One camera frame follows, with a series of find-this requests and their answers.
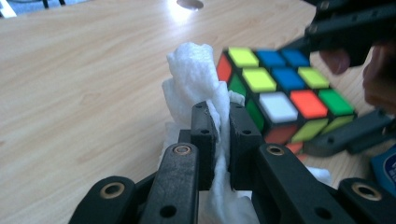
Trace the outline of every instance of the white cloth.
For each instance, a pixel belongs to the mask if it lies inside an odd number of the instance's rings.
[[[230,187],[227,172],[230,160],[230,99],[243,104],[244,97],[227,91],[227,84],[219,81],[213,60],[213,49],[208,45],[185,43],[167,55],[172,78],[163,83],[163,93],[174,119],[165,124],[166,137],[163,152],[177,142],[180,129],[190,129],[191,109],[206,101],[218,132],[216,167],[212,187],[206,200],[206,212],[217,223],[259,223],[251,200]]]

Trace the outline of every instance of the colorful puzzle cube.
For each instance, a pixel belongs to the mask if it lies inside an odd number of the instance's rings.
[[[219,80],[245,96],[245,107],[267,143],[301,144],[340,127],[356,113],[298,50],[228,48]]]

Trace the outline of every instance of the blue object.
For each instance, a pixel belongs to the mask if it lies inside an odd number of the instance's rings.
[[[396,145],[371,159],[377,183],[396,197]]]
[[[273,77],[284,91],[303,90],[303,79],[291,68],[274,68]]]
[[[292,67],[310,66],[309,60],[297,49],[283,49],[281,53]]]
[[[276,66],[285,66],[286,61],[280,56],[280,54],[273,50],[258,50],[256,51],[257,56],[260,61],[266,67],[276,67]]]

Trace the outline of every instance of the wooden table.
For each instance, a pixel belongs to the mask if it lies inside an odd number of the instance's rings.
[[[172,120],[161,84],[166,54],[192,41],[214,48],[278,48],[315,9],[296,0],[94,0],[0,20],[0,222],[66,223],[98,180],[139,181],[157,168]],[[361,68],[333,77],[360,112]],[[341,153],[305,163],[341,178],[366,176],[368,158]]]

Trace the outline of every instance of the floor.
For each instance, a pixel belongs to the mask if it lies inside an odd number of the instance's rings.
[[[42,0],[7,0],[9,5],[18,15],[24,13],[31,13],[39,10],[44,10],[44,5]],[[61,4],[58,0],[48,0],[49,1],[49,9],[54,7],[60,7]],[[85,2],[86,0],[64,0],[67,5],[73,5],[81,2]]]

